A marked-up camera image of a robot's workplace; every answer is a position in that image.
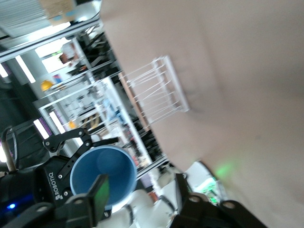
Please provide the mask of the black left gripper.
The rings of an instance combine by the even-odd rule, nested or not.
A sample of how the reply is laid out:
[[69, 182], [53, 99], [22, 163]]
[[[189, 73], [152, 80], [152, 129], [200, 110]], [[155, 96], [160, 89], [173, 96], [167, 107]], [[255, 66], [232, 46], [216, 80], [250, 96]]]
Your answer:
[[[76, 128], [53, 135], [43, 141], [43, 146], [53, 155], [46, 162], [15, 172], [0, 179], [0, 207], [20, 209], [39, 202], [62, 206], [74, 196], [70, 187], [70, 173], [76, 160], [92, 147], [119, 142], [118, 137], [93, 140], [84, 128]], [[59, 152], [67, 141], [79, 139], [81, 145], [71, 157]]]

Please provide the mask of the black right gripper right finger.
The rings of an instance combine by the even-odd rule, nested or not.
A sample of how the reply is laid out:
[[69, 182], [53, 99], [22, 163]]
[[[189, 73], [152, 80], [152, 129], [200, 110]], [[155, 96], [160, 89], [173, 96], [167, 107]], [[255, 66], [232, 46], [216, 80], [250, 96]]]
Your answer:
[[177, 215], [172, 228], [265, 228], [242, 204], [234, 200], [212, 204], [206, 195], [190, 192], [183, 174], [175, 175]]

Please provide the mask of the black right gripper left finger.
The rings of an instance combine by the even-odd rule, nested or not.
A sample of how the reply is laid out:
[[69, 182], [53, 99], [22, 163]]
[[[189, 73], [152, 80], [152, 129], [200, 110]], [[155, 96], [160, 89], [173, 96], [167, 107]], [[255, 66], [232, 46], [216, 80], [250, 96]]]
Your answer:
[[100, 174], [86, 194], [78, 194], [67, 203], [66, 228], [92, 228], [104, 217], [110, 196], [108, 175]]

